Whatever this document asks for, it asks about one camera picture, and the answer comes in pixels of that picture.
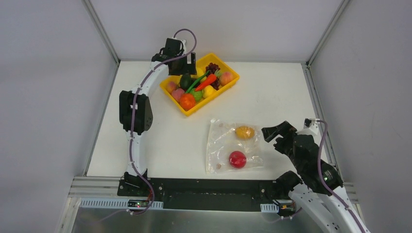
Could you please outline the dark green vegetable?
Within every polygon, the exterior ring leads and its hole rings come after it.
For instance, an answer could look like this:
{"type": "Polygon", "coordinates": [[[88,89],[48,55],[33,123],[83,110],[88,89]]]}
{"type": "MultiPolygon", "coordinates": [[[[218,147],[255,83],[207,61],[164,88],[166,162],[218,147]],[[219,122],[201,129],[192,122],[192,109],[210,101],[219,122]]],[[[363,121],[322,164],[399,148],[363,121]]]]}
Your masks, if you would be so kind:
{"type": "Polygon", "coordinates": [[[187,91],[188,88],[192,85],[193,78],[189,74],[184,74],[181,76],[179,81],[179,87],[184,91],[187,91]]]}

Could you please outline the green bean pod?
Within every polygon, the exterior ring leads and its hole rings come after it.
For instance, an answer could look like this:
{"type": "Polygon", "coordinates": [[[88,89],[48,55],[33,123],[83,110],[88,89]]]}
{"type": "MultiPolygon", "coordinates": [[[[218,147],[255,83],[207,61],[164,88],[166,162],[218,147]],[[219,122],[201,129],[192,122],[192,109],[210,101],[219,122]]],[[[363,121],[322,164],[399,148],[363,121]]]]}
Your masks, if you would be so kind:
{"type": "Polygon", "coordinates": [[[186,93],[189,93],[189,92],[194,88],[194,86],[195,86],[202,78],[204,78],[204,77],[207,76],[208,73],[209,73],[209,71],[207,71],[205,74],[203,74],[202,76],[200,76],[199,78],[197,78],[197,79],[189,86],[189,88],[185,91],[185,94],[186,94],[186,93]]]}

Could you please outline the yellow orange potato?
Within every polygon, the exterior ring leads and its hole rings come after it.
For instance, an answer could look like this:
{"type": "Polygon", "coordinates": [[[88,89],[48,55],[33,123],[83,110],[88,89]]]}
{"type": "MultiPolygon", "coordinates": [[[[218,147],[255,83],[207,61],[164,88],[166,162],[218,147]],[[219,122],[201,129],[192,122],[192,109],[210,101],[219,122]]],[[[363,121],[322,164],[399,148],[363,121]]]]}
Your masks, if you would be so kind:
{"type": "Polygon", "coordinates": [[[255,130],[249,126],[239,126],[235,129],[235,135],[238,139],[248,140],[255,136],[255,130]]]}

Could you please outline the orange carrot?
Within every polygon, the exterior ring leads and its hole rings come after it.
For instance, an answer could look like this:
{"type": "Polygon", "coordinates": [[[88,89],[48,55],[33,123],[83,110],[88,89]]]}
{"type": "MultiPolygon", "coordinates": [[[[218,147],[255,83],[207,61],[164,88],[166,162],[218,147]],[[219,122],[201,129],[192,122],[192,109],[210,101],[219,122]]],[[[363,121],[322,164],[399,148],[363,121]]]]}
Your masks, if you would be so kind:
{"type": "Polygon", "coordinates": [[[198,87],[195,88],[195,91],[197,92],[197,91],[203,90],[208,85],[214,83],[216,79],[217,79],[217,76],[215,74],[210,74],[198,87]]]}

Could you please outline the green cabbage ball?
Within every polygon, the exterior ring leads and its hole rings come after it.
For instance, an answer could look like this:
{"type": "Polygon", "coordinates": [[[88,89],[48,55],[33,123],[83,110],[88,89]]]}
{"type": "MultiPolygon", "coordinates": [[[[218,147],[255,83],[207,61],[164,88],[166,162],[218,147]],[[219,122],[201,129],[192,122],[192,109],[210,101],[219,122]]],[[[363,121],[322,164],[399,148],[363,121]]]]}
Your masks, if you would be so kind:
{"type": "Polygon", "coordinates": [[[200,102],[200,101],[202,100],[202,98],[203,98],[203,92],[202,92],[202,90],[201,90],[201,91],[195,91],[195,89],[192,89],[189,93],[190,93],[191,95],[193,95],[196,103],[200,102]]]}

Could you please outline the orange pumpkin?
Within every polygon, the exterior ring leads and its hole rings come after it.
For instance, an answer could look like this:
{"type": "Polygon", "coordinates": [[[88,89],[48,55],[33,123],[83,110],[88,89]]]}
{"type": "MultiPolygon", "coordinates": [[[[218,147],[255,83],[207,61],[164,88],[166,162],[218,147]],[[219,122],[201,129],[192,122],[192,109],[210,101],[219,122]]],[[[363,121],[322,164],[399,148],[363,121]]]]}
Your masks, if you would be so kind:
{"type": "Polygon", "coordinates": [[[196,105],[196,99],[192,94],[186,93],[179,99],[179,104],[185,111],[188,111],[196,105]]]}

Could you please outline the red apple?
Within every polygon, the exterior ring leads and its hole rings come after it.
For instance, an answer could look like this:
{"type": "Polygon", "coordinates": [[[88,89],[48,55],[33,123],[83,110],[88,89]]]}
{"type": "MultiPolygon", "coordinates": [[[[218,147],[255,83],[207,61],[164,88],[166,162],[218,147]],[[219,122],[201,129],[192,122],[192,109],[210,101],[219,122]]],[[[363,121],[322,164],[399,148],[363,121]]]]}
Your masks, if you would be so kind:
{"type": "Polygon", "coordinates": [[[243,168],[247,163],[247,158],[243,152],[233,151],[229,155],[229,163],[234,168],[243,168]]]}

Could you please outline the clear zip top bag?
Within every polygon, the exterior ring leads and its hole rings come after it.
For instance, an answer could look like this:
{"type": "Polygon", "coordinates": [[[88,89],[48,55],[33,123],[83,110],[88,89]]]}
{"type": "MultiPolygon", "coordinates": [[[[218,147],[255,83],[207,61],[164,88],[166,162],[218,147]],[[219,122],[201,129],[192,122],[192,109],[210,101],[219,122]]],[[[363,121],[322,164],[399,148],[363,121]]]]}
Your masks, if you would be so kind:
{"type": "Polygon", "coordinates": [[[238,171],[249,171],[264,167],[264,158],[261,155],[262,133],[257,125],[225,121],[213,118],[206,144],[206,174],[223,174],[238,171]],[[255,136],[248,140],[238,139],[235,129],[239,126],[249,126],[255,130],[255,136]],[[234,168],[229,163],[229,155],[233,151],[241,151],[247,158],[243,168],[234,168]]]}

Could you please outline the peach from bag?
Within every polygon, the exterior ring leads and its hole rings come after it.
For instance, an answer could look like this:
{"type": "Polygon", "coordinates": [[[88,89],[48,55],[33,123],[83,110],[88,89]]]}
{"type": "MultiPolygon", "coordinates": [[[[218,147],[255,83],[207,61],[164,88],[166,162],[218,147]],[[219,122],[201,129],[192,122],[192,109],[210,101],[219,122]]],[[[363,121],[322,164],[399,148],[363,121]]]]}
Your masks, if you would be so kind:
{"type": "Polygon", "coordinates": [[[219,83],[221,86],[225,86],[227,84],[229,84],[231,81],[234,80],[234,75],[227,71],[224,72],[220,77],[219,77],[219,83]]]}

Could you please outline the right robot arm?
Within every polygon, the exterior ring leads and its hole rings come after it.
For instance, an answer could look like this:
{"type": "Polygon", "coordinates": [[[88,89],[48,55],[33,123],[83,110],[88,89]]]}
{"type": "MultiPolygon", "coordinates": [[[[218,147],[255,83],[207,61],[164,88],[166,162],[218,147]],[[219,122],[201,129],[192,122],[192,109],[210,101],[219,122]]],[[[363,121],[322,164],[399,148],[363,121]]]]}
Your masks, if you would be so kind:
{"type": "Polygon", "coordinates": [[[369,229],[356,212],[337,170],[322,160],[328,123],[307,118],[302,130],[284,121],[261,129],[266,142],[275,141],[277,152],[295,167],[274,181],[272,199],[290,199],[305,211],[325,233],[367,233],[369,229]]]}

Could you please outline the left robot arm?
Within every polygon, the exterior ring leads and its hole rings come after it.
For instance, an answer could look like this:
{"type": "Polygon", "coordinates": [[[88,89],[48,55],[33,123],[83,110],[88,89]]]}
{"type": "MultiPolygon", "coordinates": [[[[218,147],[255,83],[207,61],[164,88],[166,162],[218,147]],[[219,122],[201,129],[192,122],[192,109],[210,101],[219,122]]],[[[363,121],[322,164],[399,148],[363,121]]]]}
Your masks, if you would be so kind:
{"type": "Polygon", "coordinates": [[[153,122],[150,95],[154,88],[170,75],[196,74],[196,54],[187,50],[186,41],[167,38],[165,46],[156,53],[149,70],[134,88],[119,95],[119,119],[128,134],[128,165],[120,182],[118,194],[130,189],[136,196],[152,190],[146,176],[147,163],[144,152],[144,133],[153,122]]]}

